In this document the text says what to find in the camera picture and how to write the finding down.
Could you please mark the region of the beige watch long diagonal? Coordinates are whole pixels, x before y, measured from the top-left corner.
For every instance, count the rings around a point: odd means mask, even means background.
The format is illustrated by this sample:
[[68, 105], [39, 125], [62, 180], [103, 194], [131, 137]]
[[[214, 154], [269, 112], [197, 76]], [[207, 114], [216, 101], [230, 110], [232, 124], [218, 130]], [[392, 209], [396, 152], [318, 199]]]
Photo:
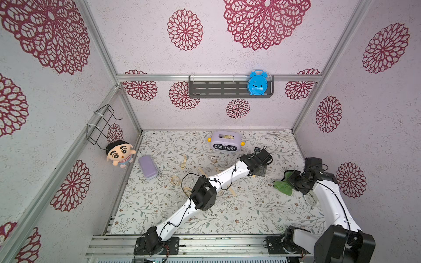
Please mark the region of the beige watch long diagonal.
[[201, 175], [206, 176], [206, 173], [204, 172], [204, 170], [201, 167], [198, 167], [198, 170], [201, 173]]

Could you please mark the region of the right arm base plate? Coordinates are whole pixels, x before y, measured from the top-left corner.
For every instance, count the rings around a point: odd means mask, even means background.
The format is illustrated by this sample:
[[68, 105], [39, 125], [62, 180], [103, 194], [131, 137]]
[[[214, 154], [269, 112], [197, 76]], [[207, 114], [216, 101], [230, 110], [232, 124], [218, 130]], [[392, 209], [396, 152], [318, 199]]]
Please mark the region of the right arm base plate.
[[285, 240], [284, 236], [268, 236], [262, 245], [271, 255], [275, 254], [307, 254], [308, 251]]

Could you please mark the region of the beige watch top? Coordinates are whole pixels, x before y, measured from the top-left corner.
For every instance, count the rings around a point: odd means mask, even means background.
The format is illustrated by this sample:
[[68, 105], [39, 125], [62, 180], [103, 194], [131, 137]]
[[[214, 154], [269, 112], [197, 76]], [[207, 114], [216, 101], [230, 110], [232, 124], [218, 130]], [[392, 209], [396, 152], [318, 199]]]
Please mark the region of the beige watch top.
[[189, 187], [183, 187], [183, 191], [187, 196], [190, 196], [192, 189]]

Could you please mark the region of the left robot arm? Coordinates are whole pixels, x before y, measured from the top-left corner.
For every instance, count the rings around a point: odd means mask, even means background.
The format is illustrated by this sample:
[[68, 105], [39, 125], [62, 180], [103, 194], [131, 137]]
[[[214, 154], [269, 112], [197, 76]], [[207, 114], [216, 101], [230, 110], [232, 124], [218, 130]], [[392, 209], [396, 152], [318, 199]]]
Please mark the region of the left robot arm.
[[200, 211], [212, 208], [220, 191], [228, 190], [234, 181], [253, 175], [258, 170], [270, 165], [272, 161], [272, 155], [266, 149], [261, 149], [258, 153], [242, 155], [236, 159], [234, 165], [217, 175], [209, 178], [205, 175], [199, 175], [183, 206], [167, 220], [157, 226], [150, 227], [143, 234], [146, 248], [152, 253], [155, 248], [169, 240], [188, 219]]

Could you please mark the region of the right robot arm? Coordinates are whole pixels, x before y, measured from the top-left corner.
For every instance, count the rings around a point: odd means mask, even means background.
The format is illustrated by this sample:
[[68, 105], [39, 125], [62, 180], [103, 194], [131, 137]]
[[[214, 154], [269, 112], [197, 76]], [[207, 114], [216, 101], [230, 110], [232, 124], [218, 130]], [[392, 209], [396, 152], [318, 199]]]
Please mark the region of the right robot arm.
[[339, 184], [332, 173], [323, 168], [322, 159], [305, 159], [304, 170], [288, 170], [284, 183], [303, 195], [312, 193], [326, 219], [327, 229], [317, 237], [308, 230], [289, 226], [281, 242], [286, 252], [307, 251], [316, 263], [368, 263], [376, 242], [372, 235], [362, 232], [348, 211], [340, 194]]

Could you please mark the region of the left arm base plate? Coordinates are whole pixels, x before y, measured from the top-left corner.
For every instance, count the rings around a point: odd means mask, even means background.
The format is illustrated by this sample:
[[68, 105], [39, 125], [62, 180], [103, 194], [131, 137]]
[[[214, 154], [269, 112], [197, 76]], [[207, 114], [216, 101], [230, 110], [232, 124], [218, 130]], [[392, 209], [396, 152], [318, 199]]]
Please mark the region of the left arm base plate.
[[167, 241], [156, 241], [151, 238], [139, 237], [136, 240], [134, 255], [178, 255], [180, 238], [172, 237]]

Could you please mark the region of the green cleaning cloth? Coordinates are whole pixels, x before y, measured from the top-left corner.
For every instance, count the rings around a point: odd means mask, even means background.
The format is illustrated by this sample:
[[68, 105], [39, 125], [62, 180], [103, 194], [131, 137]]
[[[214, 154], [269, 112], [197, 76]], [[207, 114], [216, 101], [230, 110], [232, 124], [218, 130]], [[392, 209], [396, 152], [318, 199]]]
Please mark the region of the green cleaning cloth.
[[287, 170], [284, 172], [284, 178], [281, 181], [274, 181], [273, 187], [280, 191], [282, 194], [292, 196], [293, 187], [289, 184], [288, 179], [293, 174], [293, 170]]

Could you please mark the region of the beige watch short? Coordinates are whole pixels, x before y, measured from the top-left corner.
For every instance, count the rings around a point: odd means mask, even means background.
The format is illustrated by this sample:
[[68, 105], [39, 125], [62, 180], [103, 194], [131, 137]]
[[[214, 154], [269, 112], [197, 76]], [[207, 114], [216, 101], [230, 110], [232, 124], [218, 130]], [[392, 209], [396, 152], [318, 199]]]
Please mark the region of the beige watch short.
[[183, 155], [183, 157], [184, 157], [183, 162], [180, 164], [180, 168], [182, 170], [184, 170], [186, 168], [186, 163], [187, 163], [187, 161], [189, 159], [189, 157], [187, 155]]

